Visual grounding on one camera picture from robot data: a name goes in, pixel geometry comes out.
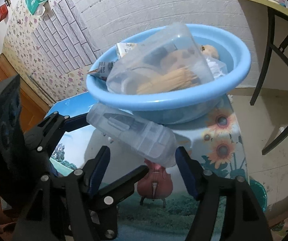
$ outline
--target red box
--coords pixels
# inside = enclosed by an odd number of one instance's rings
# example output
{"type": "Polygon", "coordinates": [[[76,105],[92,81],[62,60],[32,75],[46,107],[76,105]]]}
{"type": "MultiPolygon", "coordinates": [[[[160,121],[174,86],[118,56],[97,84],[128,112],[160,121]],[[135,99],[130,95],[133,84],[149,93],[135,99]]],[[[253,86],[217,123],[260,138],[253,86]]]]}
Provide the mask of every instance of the red box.
{"type": "Polygon", "coordinates": [[[7,14],[8,14],[8,8],[6,4],[3,4],[2,6],[0,6],[0,22],[7,17],[7,14]]]}

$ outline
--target white brick wall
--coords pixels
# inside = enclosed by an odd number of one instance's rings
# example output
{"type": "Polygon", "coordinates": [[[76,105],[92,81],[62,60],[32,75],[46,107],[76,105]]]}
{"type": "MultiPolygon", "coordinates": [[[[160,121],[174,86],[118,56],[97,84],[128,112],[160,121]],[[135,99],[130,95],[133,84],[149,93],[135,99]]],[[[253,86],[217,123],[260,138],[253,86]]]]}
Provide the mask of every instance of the white brick wall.
{"type": "MultiPolygon", "coordinates": [[[[201,23],[228,30],[241,38],[252,54],[251,71],[241,86],[255,87],[257,83],[261,68],[258,62],[262,65],[262,50],[266,44],[267,12],[264,6],[259,9],[258,5],[247,1],[242,9],[240,3],[243,2],[238,0],[72,1],[82,12],[81,17],[92,39],[102,51],[131,35],[173,22],[201,23]]],[[[279,88],[274,79],[266,84],[279,88]]]]}
{"type": "Polygon", "coordinates": [[[58,76],[90,65],[102,54],[72,0],[61,0],[31,35],[58,76]]]}

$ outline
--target black metal table leg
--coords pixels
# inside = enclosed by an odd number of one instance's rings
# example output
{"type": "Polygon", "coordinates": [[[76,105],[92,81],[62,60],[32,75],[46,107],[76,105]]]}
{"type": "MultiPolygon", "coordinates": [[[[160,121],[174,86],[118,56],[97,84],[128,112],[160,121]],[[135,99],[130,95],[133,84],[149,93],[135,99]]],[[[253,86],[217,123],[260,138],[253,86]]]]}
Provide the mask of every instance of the black metal table leg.
{"type": "Polygon", "coordinates": [[[262,150],[262,155],[266,155],[269,153],[272,149],[274,149],[278,144],[280,144],[286,137],[288,136],[288,126],[285,130],[282,131],[280,135],[276,137],[275,140],[273,140],[267,147],[265,147],[262,150]]]}
{"type": "Polygon", "coordinates": [[[274,42],[274,31],[275,31],[275,14],[274,11],[271,10],[269,7],[267,9],[268,12],[268,19],[269,19],[269,26],[268,26],[268,34],[267,34],[267,43],[266,43],[266,51],[264,56],[264,61],[260,73],[259,80],[257,81],[257,86],[254,90],[252,99],[250,101],[250,105],[254,105],[255,101],[257,100],[257,97],[259,96],[260,90],[262,88],[267,70],[269,68],[271,55],[272,55],[272,48],[270,47],[270,44],[274,42]]]}

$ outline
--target tiled wall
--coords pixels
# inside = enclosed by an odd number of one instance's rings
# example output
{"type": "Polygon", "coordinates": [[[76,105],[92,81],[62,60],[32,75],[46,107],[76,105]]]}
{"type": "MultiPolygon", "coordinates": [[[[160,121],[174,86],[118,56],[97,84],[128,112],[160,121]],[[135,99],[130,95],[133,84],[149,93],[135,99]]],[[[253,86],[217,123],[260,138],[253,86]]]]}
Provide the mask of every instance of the tiled wall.
{"type": "Polygon", "coordinates": [[[72,0],[61,0],[32,38],[58,76],[90,65],[101,55],[72,0]]]}

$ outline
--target paper packaging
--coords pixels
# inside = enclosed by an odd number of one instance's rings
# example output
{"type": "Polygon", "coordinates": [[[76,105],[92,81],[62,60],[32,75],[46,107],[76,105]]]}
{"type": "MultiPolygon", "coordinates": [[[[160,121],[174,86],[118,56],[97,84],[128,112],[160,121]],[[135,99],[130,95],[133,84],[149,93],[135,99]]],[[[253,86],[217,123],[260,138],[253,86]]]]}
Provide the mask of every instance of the paper packaging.
{"type": "Polygon", "coordinates": [[[91,70],[87,74],[106,81],[113,66],[114,62],[100,62],[97,69],[91,70]]]}
{"type": "Polygon", "coordinates": [[[127,54],[130,50],[132,50],[137,43],[116,43],[116,54],[117,58],[120,59],[125,54],[127,54]]]}

